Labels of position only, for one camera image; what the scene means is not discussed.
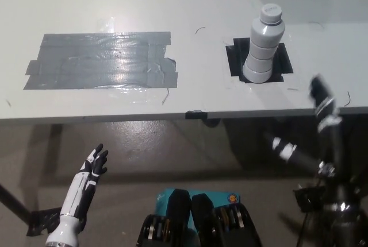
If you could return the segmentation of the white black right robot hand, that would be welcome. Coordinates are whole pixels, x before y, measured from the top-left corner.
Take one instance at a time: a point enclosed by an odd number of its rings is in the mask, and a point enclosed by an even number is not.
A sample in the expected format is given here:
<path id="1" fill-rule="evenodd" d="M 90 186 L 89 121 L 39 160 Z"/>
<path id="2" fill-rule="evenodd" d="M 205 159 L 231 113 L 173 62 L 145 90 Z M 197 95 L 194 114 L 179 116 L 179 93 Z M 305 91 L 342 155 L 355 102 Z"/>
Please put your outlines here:
<path id="1" fill-rule="evenodd" d="M 310 97 L 315 104 L 317 133 L 327 146 L 320 159 L 314 159 L 296 144 L 273 134 L 265 133 L 264 138 L 272 152 L 287 163 L 322 177 L 342 176 L 347 166 L 341 133 L 343 119 L 336 107 L 334 95 L 319 75 L 310 82 Z"/>

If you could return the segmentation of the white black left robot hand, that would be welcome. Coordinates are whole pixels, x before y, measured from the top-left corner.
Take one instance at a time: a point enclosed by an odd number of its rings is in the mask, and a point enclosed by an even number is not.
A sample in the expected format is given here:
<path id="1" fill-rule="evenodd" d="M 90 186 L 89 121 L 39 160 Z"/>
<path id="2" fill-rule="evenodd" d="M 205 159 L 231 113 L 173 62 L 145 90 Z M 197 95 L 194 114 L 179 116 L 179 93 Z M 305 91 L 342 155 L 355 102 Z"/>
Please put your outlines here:
<path id="1" fill-rule="evenodd" d="M 59 214 L 59 224 L 51 232 L 45 246 L 79 246 L 79 234 L 84 230 L 87 213 L 97 184 L 106 173 L 107 155 L 104 145 L 94 148 L 75 174 Z"/>

